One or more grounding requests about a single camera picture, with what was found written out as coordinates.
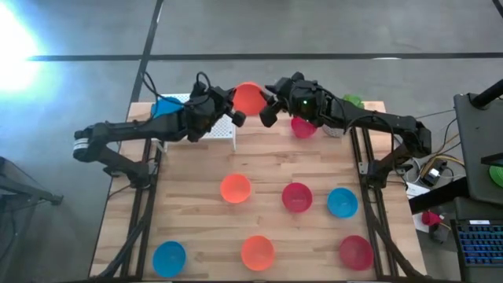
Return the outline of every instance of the wooden tabletop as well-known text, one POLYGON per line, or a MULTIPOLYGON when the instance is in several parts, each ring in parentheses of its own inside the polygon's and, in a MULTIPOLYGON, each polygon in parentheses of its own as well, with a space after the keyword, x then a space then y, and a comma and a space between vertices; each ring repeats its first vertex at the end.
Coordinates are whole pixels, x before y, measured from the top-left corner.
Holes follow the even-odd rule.
MULTIPOLYGON (((147 119, 150 105, 133 103, 128 119, 147 119)), ((382 101, 366 102, 365 107, 385 112, 382 101)), ((370 136, 376 158, 390 152, 389 134, 371 131, 370 136)), ((143 141, 124 142, 120 152, 140 160, 143 145, 143 141)), ((127 184, 125 178, 115 179, 111 192, 127 184)), ((368 239, 368 233, 362 205, 350 219, 328 212, 327 195, 337 187, 350 189, 361 203, 349 134, 330 138, 318 129, 313 137, 299 140, 292 136, 286 115, 271 128, 258 117, 248 117, 237 129, 236 152, 228 141, 170 143, 160 166, 144 279, 160 279, 152 268, 152 254, 165 241, 178 241, 187 252, 176 280, 374 279, 373 269, 353 271, 340 261, 340 242, 349 235, 368 239), (220 196, 220 182, 231 173, 251 181, 251 196, 243 204, 227 204, 220 196), (290 182, 304 183, 314 195, 311 208, 299 215, 288 213, 281 202, 281 192, 290 182), (251 271, 241 262, 241 245, 253 235, 273 242, 276 257, 268 270, 251 271)), ((388 183, 383 193, 393 241, 425 274, 403 185, 388 183)), ((126 240, 133 199, 134 191, 128 189, 108 201, 90 275, 103 271, 126 240)), ((136 248, 131 272, 137 252, 136 248)), ((380 254, 386 266, 382 244, 380 254)))

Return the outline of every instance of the gray floor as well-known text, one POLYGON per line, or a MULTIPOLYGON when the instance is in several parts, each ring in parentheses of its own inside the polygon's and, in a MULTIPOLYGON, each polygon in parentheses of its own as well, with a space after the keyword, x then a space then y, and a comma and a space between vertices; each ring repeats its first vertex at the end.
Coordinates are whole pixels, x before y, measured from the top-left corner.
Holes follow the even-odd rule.
MULTIPOLYGON (((6 1, 37 42, 35 55, 141 54, 154 5, 6 1)), ((152 53, 497 52, 502 27, 491 0, 166 0, 152 53)), ((0 87, 0 156, 64 194, 61 206, 37 209, 15 282, 87 276, 110 178, 99 164, 72 159, 72 135, 98 121, 124 121, 138 65, 32 63, 29 86, 0 87)), ((272 83, 301 71, 336 95, 358 94, 385 101, 389 112, 420 116, 452 108, 454 94, 479 92, 501 79, 503 59, 150 62, 148 70, 164 93, 188 92, 198 71, 222 87, 272 83)), ((140 100, 152 96, 142 90, 140 100)), ((452 118, 424 120, 435 146, 452 118)), ((453 154, 461 157, 460 149, 453 154)), ((420 241, 430 275, 458 278, 451 248, 424 235, 420 241)))

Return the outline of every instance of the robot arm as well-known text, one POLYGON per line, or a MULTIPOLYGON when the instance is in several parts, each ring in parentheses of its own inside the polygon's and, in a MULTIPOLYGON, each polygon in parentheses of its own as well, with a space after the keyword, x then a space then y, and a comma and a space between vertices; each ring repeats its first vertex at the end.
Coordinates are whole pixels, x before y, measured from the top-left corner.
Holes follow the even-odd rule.
POLYGON ((349 101, 342 100, 318 85, 308 81, 300 72, 291 78, 281 78, 275 85, 266 86, 273 95, 263 93, 267 106, 260 112, 264 126, 271 127, 280 112, 299 116, 316 127, 347 130, 349 127, 366 127, 402 137, 403 143, 382 160, 369 163, 367 183, 373 188, 386 187, 390 171, 405 163, 411 157, 425 157, 431 154, 431 132, 422 122, 412 116, 397 116, 358 108, 349 101))
MULTIPOLYGON (((246 119, 242 112, 233 111, 234 89, 223 90, 219 86, 206 87, 203 83, 194 84, 190 100, 179 104, 180 109, 167 114, 157 113, 143 122, 96 123, 84 130, 75 132, 73 156, 82 162, 100 162, 107 167, 109 175, 123 172, 134 188, 150 185, 149 166, 141 161, 135 162, 109 149, 109 142, 129 141, 134 139, 157 138, 163 142, 178 142, 185 136, 191 142, 198 142, 208 133, 215 123, 228 115, 233 123, 241 127, 246 119)), ((161 98, 154 106, 158 108, 161 98)))

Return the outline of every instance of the white wire rack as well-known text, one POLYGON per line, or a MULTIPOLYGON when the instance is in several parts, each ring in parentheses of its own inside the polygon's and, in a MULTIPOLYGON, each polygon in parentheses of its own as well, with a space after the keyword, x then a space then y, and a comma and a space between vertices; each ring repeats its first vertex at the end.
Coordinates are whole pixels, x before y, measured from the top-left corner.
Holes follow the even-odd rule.
MULTIPOLYGON (((189 100, 190 94, 162 94, 162 96, 177 98, 181 103, 184 103, 189 100)), ((232 141, 234 151, 236 151, 236 127, 227 115, 217 121, 211 128, 211 132, 205 134, 201 139, 229 139, 232 141)), ((164 152, 167 151, 167 143, 162 148, 158 140, 154 140, 154 142, 157 148, 164 152)))

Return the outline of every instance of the blue keyboard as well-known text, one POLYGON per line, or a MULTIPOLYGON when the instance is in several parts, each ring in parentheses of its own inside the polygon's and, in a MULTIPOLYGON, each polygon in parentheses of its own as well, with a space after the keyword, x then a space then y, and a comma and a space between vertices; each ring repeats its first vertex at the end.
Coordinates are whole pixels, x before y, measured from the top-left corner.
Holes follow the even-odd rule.
POLYGON ((458 255, 466 267, 503 266, 502 221, 467 220, 455 222, 455 227, 458 255))

